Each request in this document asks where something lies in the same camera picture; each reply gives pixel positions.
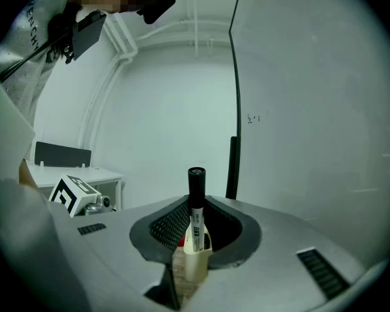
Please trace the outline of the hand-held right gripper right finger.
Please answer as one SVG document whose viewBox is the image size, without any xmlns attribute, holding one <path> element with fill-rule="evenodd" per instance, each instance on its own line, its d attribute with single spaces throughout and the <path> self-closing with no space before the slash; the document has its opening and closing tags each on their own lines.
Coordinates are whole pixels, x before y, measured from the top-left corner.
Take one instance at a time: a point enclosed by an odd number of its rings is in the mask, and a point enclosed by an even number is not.
<svg viewBox="0 0 390 312">
<path fill-rule="evenodd" d="M 217 201 L 254 218 L 261 227 L 258 249 L 240 266 L 211 270 L 184 311 L 334 311 L 298 252 L 316 249 L 353 285 L 365 267 L 345 249 L 293 215 L 241 201 Z"/>
</svg>

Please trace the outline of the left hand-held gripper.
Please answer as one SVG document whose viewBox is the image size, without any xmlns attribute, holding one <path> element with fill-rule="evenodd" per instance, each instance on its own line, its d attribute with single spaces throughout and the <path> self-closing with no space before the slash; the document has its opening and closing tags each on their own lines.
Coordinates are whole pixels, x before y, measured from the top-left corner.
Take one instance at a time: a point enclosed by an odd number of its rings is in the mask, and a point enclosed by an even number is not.
<svg viewBox="0 0 390 312">
<path fill-rule="evenodd" d="M 71 217 L 116 210 L 107 195 L 100 193 L 81 178 L 67 174 L 61 175 L 59 182 L 53 187 L 49 201 L 65 206 Z"/>
</svg>

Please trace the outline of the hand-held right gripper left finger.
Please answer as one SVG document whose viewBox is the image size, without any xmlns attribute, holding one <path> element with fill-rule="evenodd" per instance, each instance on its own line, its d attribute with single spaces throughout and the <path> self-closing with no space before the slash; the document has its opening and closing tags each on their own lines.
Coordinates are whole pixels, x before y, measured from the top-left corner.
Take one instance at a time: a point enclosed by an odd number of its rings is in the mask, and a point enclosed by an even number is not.
<svg viewBox="0 0 390 312">
<path fill-rule="evenodd" d="M 50 203 L 58 241 L 83 292 L 81 311 L 178 311 L 172 259 L 189 226 L 187 197 L 70 217 Z"/>
</svg>

